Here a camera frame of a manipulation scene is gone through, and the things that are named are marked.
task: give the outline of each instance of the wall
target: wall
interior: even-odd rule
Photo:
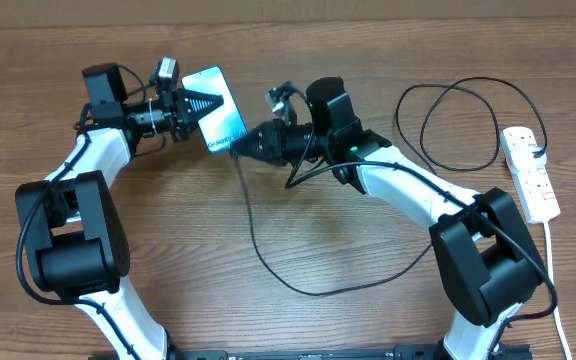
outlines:
[[[576,0],[0,0],[0,28],[576,16]]]

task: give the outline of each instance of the wooden table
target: wooden table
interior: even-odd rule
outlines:
[[[392,114],[406,87],[473,75],[516,83],[548,128],[548,168],[562,209],[552,222],[556,283],[576,355],[575,18],[0,31],[0,359],[84,359],[111,350],[80,311],[40,305],[17,283],[13,194],[71,151],[72,124],[87,100],[81,69],[116,61],[147,77],[163,56],[177,58],[184,73],[220,65],[251,127],[269,118],[263,96],[270,87],[291,79],[305,88],[342,76],[364,126],[398,145]],[[129,77],[126,83],[136,85]],[[511,89],[468,87],[490,100],[502,129],[529,126],[542,140],[530,108]],[[402,126],[414,139],[438,93],[420,90],[406,100]],[[298,111],[306,121],[305,108]],[[439,160],[472,166],[490,158],[493,127],[477,99],[451,94],[433,119],[427,142]],[[284,191],[287,168],[243,165],[261,250],[302,289],[386,277],[428,244],[427,232],[401,213],[330,175]],[[503,156],[483,171],[440,174],[479,191],[498,186],[515,194]],[[405,277],[369,290],[309,298],[284,288],[255,257],[230,160],[209,155],[199,134],[133,161],[112,195],[131,245],[132,281],[185,349],[384,348],[434,343],[450,325],[453,308],[433,254]],[[530,230],[543,253],[542,228]],[[524,311],[547,301],[542,287]],[[562,358],[551,317],[518,323],[504,341],[531,344],[537,359]]]

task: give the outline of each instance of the white power strip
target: white power strip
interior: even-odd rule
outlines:
[[[535,134],[529,128],[520,126],[507,128],[501,133],[500,140],[526,221],[531,224],[544,224],[548,277],[554,283],[552,241],[548,220],[559,215],[561,210],[555,197],[555,191],[550,184],[548,172],[546,172],[548,158],[546,154],[535,158],[534,152],[541,150],[541,148],[537,146]],[[555,308],[553,316],[566,359],[572,360],[566,334],[561,325],[558,306]]]

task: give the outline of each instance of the power strip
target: power strip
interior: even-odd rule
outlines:
[[[510,127],[502,131],[500,140],[526,221],[540,224],[559,215],[559,203],[546,171],[547,155],[534,157],[541,148],[532,130]]]

